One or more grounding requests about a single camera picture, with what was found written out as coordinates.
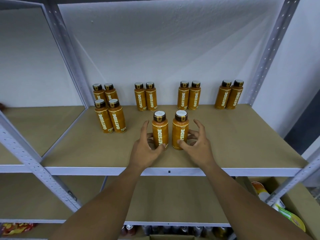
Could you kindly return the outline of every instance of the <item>forearm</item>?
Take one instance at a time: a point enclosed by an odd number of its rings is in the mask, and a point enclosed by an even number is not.
[[[204,173],[238,239],[311,239],[287,218],[246,191],[215,162],[205,167]]]
[[[51,240],[118,239],[141,170],[127,167],[108,187],[75,212]]]

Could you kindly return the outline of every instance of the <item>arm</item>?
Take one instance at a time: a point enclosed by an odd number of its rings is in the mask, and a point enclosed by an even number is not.
[[[248,240],[311,240],[279,212],[256,198],[214,161],[205,127],[194,120],[199,131],[189,130],[188,139],[197,139],[190,145],[178,140],[179,145],[202,169],[219,200],[219,203],[238,239]]]
[[[128,167],[108,187],[75,212],[50,240],[118,239],[139,176],[157,159],[165,144],[151,150],[145,121],[132,148]]]

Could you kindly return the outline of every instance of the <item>oat coffee latte bottle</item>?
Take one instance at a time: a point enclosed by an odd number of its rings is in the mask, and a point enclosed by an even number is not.
[[[165,112],[154,112],[152,121],[152,132],[155,148],[164,143],[165,149],[167,149],[169,143],[169,126]]]
[[[200,82],[199,81],[192,81],[189,93],[189,102],[188,102],[188,109],[189,110],[196,110],[199,105],[200,99]]]
[[[114,98],[109,101],[109,115],[113,124],[113,129],[116,133],[123,133],[127,130],[125,116],[123,114],[122,106],[118,99]]]
[[[216,103],[214,107],[216,109],[222,110],[226,107],[228,97],[231,91],[232,81],[223,80],[221,86],[219,87],[219,91],[216,98]]]
[[[153,81],[146,83],[146,106],[149,111],[157,110],[157,91]]]
[[[240,95],[243,90],[243,81],[242,80],[235,80],[233,85],[231,86],[230,95],[228,101],[226,102],[226,109],[235,109]]]
[[[117,99],[117,100],[119,100],[117,91],[116,91],[115,88],[113,87],[113,84],[112,84],[112,83],[106,83],[106,84],[104,84],[104,88],[106,89],[106,90],[104,91],[104,93],[106,94],[106,101],[107,101],[107,102],[109,102],[109,100],[111,100],[111,99]]]
[[[172,122],[172,146],[175,149],[182,150],[177,140],[187,142],[189,130],[188,114],[184,110],[178,110],[174,115]]]
[[[134,95],[136,97],[137,108],[139,111],[147,110],[146,92],[143,88],[142,82],[136,82],[134,84]]]
[[[102,85],[100,83],[95,83],[93,86],[93,95],[95,97],[95,100],[103,99],[106,101],[106,95],[104,94],[104,89],[102,88]]]
[[[94,101],[94,106],[96,107],[94,111],[97,113],[103,133],[112,133],[113,125],[108,113],[108,108],[106,107],[106,102],[103,99],[98,99]]]
[[[178,109],[186,110],[188,108],[189,92],[189,82],[181,81],[178,88]]]

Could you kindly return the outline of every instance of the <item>white wall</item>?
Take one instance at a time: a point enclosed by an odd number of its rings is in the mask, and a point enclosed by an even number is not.
[[[320,0],[301,0],[254,110],[285,137],[320,89]]]
[[[40,8],[0,11],[0,102],[82,105]]]
[[[159,0],[59,7],[74,34],[89,85],[112,82],[121,104],[134,105],[134,83],[154,81],[158,103],[176,104],[180,81],[200,80],[200,104],[213,104],[223,79],[244,80],[246,92],[283,1]]]

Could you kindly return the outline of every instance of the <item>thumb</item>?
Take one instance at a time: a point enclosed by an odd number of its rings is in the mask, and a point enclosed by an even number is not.
[[[162,153],[162,151],[164,151],[165,148],[166,148],[166,144],[162,143],[157,147],[157,149],[154,150],[154,152],[156,153],[157,156],[159,156]]]
[[[188,145],[184,140],[177,140],[177,143],[183,150],[185,151],[189,150],[190,145]]]

